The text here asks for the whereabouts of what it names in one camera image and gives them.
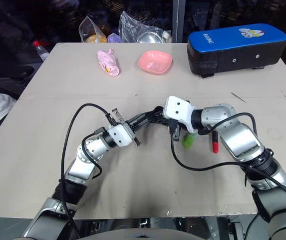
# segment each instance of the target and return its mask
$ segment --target table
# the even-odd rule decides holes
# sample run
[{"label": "table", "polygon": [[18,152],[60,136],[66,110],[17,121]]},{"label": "table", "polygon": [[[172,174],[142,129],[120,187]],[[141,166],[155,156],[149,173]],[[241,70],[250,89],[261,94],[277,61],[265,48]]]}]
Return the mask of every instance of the table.
[{"label": "table", "polygon": [[[96,51],[114,48],[120,75],[110,77],[98,66]],[[173,56],[164,75],[138,68],[147,50]],[[57,185],[60,157],[69,122],[83,103],[109,112],[118,108],[125,119],[164,105],[168,96],[188,99],[204,108],[229,103],[237,112],[256,117],[261,141],[275,152],[286,171],[286,66],[282,60],[261,70],[218,73],[202,79],[190,72],[187,46],[176,44],[59,43],[0,127],[0,217],[33,218]],[[246,117],[241,120],[250,126]],[[107,126],[104,115],[87,108],[74,123],[67,167],[81,140]],[[139,217],[196,217],[255,213],[250,186],[236,166],[207,172],[181,168],[172,158],[164,126],[137,132],[142,145],[115,148],[101,160],[103,175],[90,182],[79,203],[76,219]],[[175,147],[192,167],[230,161],[221,146],[211,152],[208,136],[199,136],[186,150]]]}]

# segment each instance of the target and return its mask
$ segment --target clear plastic bag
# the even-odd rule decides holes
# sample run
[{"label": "clear plastic bag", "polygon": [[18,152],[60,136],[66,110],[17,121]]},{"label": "clear plastic bag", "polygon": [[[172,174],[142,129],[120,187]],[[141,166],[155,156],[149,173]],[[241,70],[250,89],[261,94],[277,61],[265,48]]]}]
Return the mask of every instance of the clear plastic bag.
[{"label": "clear plastic bag", "polygon": [[78,32],[82,43],[107,43],[105,34],[88,16],[79,25]]},{"label": "clear plastic bag", "polygon": [[119,20],[118,35],[122,43],[164,43],[163,29],[147,26],[123,11]]}]

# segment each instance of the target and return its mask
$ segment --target pink toy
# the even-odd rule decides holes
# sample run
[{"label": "pink toy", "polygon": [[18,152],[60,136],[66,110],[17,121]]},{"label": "pink toy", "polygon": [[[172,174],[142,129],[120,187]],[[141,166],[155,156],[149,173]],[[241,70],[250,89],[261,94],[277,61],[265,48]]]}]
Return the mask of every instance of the pink toy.
[{"label": "pink toy", "polygon": [[137,65],[151,74],[163,74],[172,64],[172,56],[162,51],[147,51],[138,60]]},{"label": "pink toy", "polygon": [[109,49],[107,52],[97,51],[97,58],[101,68],[110,76],[115,77],[119,74],[119,69],[114,56],[114,50]]}]

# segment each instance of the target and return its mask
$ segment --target metal bowl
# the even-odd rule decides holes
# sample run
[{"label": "metal bowl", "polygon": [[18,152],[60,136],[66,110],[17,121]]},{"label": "metal bowl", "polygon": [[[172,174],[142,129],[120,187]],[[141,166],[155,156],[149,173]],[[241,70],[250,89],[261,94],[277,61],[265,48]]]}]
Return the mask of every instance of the metal bowl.
[{"label": "metal bowl", "polygon": [[140,44],[161,44],[162,38],[152,31],[146,31],[142,33],[136,40],[136,43]]}]

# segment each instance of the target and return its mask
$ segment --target black cable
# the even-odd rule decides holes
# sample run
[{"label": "black cable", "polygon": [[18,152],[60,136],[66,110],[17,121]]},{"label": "black cable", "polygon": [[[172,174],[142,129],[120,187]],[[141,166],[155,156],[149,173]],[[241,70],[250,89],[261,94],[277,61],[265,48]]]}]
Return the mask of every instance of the black cable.
[{"label": "black cable", "polygon": [[249,231],[250,231],[250,229],[252,228],[252,225],[254,224],[254,222],[256,221],[256,219],[258,218],[258,216],[259,216],[259,213],[257,213],[257,214],[254,216],[254,218],[251,220],[251,222],[249,223],[248,228],[247,228],[246,233],[245,233],[244,240],[247,240]]},{"label": "black cable", "polygon": [[238,114],[235,114],[233,116],[230,116],[224,120],[221,120],[220,122],[216,123],[214,126],[212,126],[210,129],[209,129],[209,132],[212,132],[214,129],[216,129],[219,125],[229,121],[229,120],[232,120],[234,118],[237,118],[237,117],[240,117],[240,116],[249,116],[252,120],[252,123],[253,123],[253,131],[254,133],[257,135],[257,127],[256,127],[256,120],[254,118],[254,116],[252,114],[250,114],[249,112],[241,112],[241,113],[238,113]]},{"label": "black cable", "polygon": [[269,179],[270,181],[272,181],[274,184],[276,184],[279,188],[281,188],[283,191],[286,192],[286,187],[284,185],[282,185],[280,182],[278,182],[277,180],[275,180],[273,177],[267,175],[266,173],[264,173],[263,171],[260,171],[254,167],[251,167],[245,163],[242,162],[235,162],[235,161],[227,161],[227,162],[222,162],[222,163],[218,163],[212,166],[208,166],[208,167],[203,167],[203,168],[195,168],[195,167],[190,167],[187,165],[184,165],[181,161],[179,161],[179,159],[177,158],[176,154],[175,154],[175,149],[174,149],[174,139],[173,139],[173,133],[170,133],[171,136],[171,150],[172,150],[172,154],[174,159],[176,160],[176,162],[182,166],[185,169],[191,170],[191,171],[196,171],[196,172],[202,172],[202,171],[207,171],[207,170],[211,170],[211,169],[215,169],[221,166],[227,166],[227,165],[235,165],[235,166],[240,166],[241,168],[247,169],[249,171],[255,172],[259,175],[261,175],[262,177]]},{"label": "black cable", "polygon": [[90,137],[92,137],[92,136],[94,136],[94,135],[95,135],[95,133],[92,133],[92,134],[86,136],[86,137],[82,140],[82,144],[81,144],[83,153],[84,153],[84,154],[86,155],[86,157],[99,169],[99,173],[96,174],[92,179],[97,178],[97,177],[100,176],[100,175],[102,174],[102,172],[103,172],[102,167],[88,154],[88,152],[87,152],[87,150],[86,150],[86,142],[85,142],[85,141],[86,141],[88,138],[90,138]]},{"label": "black cable", "polygon": [[66,153],[66,147],[67,147],[67,142],[68,142],[68,138],[69,138],[69,134],[71,132],[71,128],[73,126],[73,123],[77,117],[77,115],[79,114],[79,112],[84,108],[84,107],[95,107],[99,110],[101,110],[105,116],[107,117],[108,121],[112,124],[116,124],[114,123],[114,119],[111,118],[110,114],[102,107],[96,105],[96,104],[92,104],[92,103],[86,103],[86,104],[83,104],[82,106],[79,107],[79,109],[75,112],[69,126],[68,126],[68,129],[67,129],[67,133],[66,133],[66,136],[65,136],[65,141],[64,141],[64,146],[63,146],[63,151],[62,151],[62,159],[61,159],[61,179],[60,179],[60,182],[61,182],[61,193],[62,193],[62,206],[64,208],[64,211],[68,217],[68,220],[70,221],[72,227],[74,228],[74,231],[77,235],[77,237],[80,239],[81,236],[80,236],[80,233],[79,233],[79,230],[75,224],[75,221],[71,215],[71,213],[69,212],[68,208],[67,208],[67,205],[66,205],[66,189],[65,189],[65,177],[64,177],[64,162],[65,162],[65,153]]}]

